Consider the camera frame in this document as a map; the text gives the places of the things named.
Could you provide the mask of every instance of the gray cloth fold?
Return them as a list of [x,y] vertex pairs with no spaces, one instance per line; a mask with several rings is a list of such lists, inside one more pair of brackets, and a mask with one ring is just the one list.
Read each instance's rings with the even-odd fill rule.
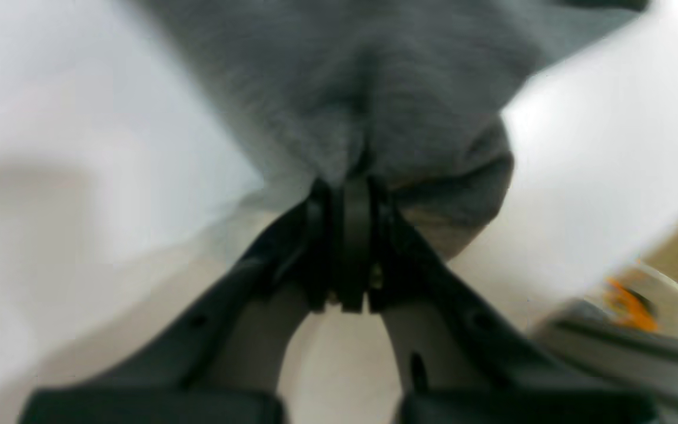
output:
[[201,80],[341,183],[372,173],[445,257],[497,215],[522,83],[641,0],[137,0]]

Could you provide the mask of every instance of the gray fabric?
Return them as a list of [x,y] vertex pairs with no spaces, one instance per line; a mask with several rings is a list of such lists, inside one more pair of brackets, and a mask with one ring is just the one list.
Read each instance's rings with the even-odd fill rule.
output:
[[630,0],[137,1],[201,81],[314,174],[378,174],[413,223],[465,229],[433,242],[446,256],[506,195],[501,108],[540,67],[634,15],[597,7]]

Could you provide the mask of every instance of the white surface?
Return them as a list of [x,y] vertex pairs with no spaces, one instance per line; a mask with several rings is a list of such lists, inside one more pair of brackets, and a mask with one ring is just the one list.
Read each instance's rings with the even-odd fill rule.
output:
[[[279,211],[237,206],[279,167],[250,162],[118,4],[0,2],[0,422],[148,340]],[[452,267],[525,327],[678,220],[678,2],[536,77],[506,117],[513,188]],[[400,395],[374,317],[311,317],[285,370],[296,424],[384,422]]]

